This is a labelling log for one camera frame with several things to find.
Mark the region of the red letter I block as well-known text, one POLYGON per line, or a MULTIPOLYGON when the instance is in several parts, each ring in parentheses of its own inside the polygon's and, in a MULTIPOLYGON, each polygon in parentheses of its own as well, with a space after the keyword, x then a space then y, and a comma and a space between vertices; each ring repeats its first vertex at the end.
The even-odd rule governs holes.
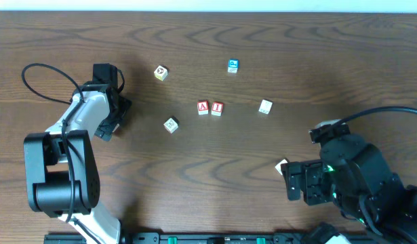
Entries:
POLYGON ((224 108, 224 104, 221 102, 213 102, 212 103, 212 109, 211 109, 211 114, 214 116, 221 116, 222 115, 222 111, 224 108))

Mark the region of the red letter A block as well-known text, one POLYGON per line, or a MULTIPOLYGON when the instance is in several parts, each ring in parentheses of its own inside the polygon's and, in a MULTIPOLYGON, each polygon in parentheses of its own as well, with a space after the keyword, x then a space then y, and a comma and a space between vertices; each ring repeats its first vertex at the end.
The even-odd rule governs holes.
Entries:
POLYGON ((199 115, 207 115, 209 113, 209 105, 207 100, 199 101, 197 103, 197 110, 199 115))

